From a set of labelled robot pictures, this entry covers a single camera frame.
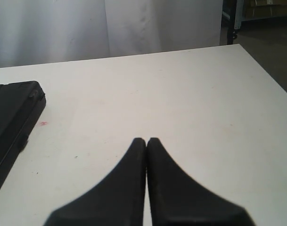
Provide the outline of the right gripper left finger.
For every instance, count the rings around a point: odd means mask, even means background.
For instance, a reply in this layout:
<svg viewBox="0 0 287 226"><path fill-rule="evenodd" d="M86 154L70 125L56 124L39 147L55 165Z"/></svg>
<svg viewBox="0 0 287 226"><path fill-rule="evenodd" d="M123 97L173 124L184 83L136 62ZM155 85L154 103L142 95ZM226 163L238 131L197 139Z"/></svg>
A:
<svg viewBox="0 0 287 226"><path fill-rule="evenodd" d="M46 226L141 226L146 188L146 143L133 139L125 155L96 186L53 211Z"/></svg>

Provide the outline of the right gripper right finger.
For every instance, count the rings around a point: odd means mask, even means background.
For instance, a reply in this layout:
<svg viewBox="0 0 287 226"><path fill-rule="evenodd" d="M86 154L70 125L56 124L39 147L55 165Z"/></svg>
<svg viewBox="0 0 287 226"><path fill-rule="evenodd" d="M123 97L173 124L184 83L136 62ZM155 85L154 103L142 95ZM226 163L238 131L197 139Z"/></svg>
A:
<svg viewBox="0 0 287 226"><path fill-rule="evenodd" d="M148 193L154 226L251 226L247 211L192 179L160 139L147 144Z"/></svg>

